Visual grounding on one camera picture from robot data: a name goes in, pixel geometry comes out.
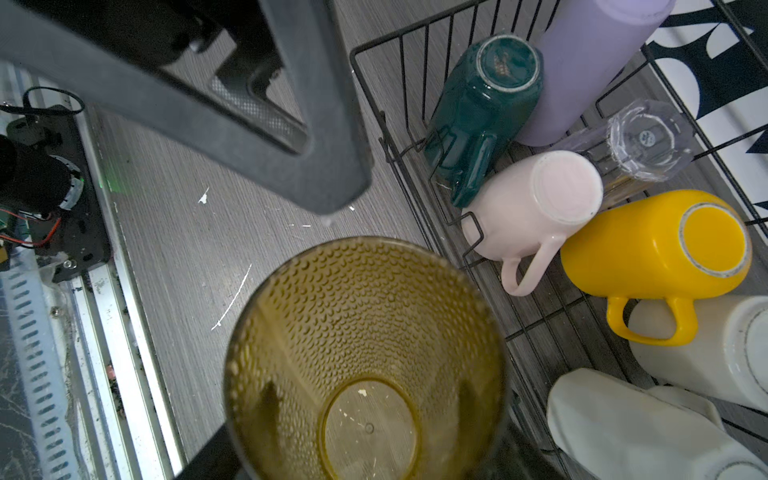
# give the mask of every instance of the pink mug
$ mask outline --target pink mug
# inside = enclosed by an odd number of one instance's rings
[[[502,264],[502,286],[510,295],[528,295],[544,276],[565,240],[594,217],[603,183],[589,160],[570,151],[525,158],[485,182],[463,210],[474,212],[483,241],[475,252]],[[470,245],[480,238],[471,217],[462,220]],[[518,284],[520,260],[535,254]]]

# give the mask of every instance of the yellow mug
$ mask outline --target yellow mug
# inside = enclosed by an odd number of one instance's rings
[[[720,198],[676,190],[597,215],[561,250],[568,278],[608,298],[607,320],[619,336],[678,346],[696,336],[694,300],[736,288],[752,263],[752,243],[738,215]],[[677,328],[668,339],[638,335],[624,323],[630,298],[665,299]]]

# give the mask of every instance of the dark green mug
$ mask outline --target dark green mug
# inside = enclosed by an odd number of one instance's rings
[[[485,173],[515,138],[541,93],[541,55],[509,34],[467,49],[445,82],[429,122],[424,155],[464,208]]]

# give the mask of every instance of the yellow mug handle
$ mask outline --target yellow mug handle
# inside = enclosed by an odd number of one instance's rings
[[[631,342],[645,343],[646,345],[680,346],[687,345],[694,340],[699,322],[694,310],[694,301],[690,298],[671,297],[666,298],[674,315],[677,327],[674,334],[668,339],[657,339],[652,336],[638,335],[629,329],[624,323],[624,308],[629,301],[621,296],[608,297],[608,326],[622,338]]]

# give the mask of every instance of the dish rack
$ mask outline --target dish rack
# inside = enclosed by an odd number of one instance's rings
[[[768,74],[765,58],[749,41],[744,27],[721,0],[713,3]],[[552,23],[559,4],[560,0],[472,0],[360,45],[350,52],[350,61],[381,128],[379,143],[385,159],[406,196],[426,245],[469,275],[501,325],[513,365],[514,395],[509,406],[513,421],[567,477],[590,478],[554,444],[549,433],[546,402],[554,381],[580,367],[600,370],[641,388],[659,385],[660,380],[649,376],[635,362],[628,342],[610,331],[605,321],[606,300],[581,292],[568,280],[559,254],[531,295],[509,296],[499,280],[500,265],[474,252],[483,239],[479,223],[474,215],[462,215],[451,205],[449,187],[441,183],[421,155],[429,118],[445,79],[462,52],[473,42],[500,31],[535,41]],[[633,200],[685,187],[715,193],[732,203],[737,211],[743,211],[740,206],[746,208],[751,218],[745,224],[753,226],[749,230],[756,259],[768,260],[768,249],[763,243],[768,235],[768,219],[760,218],[718,154],[721,149],[766,130],[768,125],[713,145],[646,46],[581,116],[581,124],[595,125],[635,98],[674,103],[693,126],[701,149],[695,156],[698,161],[682,174]],[[508,155],[497,162],[489,175],[541,150],[510,144]],[[467,216],[472,217],[481,232],[473,245],[467,244],[460,225]],[[521,268],[527,269],[529,264],[530,258],[521,263]],[[768,278],[763,261],[755,261],[755,269],[764,270],[757,273]],[[713,401],[728,433],[768,462],[768,415]]]

